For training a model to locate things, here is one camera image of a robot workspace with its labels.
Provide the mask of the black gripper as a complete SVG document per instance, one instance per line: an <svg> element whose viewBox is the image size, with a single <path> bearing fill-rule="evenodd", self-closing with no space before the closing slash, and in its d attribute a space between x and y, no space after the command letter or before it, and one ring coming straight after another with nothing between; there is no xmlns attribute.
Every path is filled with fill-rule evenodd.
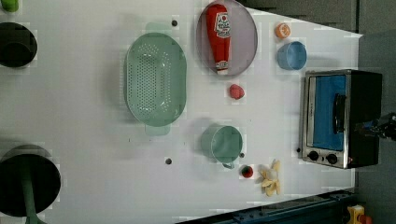
<svg viewBox="0 0 396 224"><path fill-rule="evenodd" d="M395 141L396 114L391 112L379 119L357 123L355 125L355 132L365 136L374 136Z"/></svg>

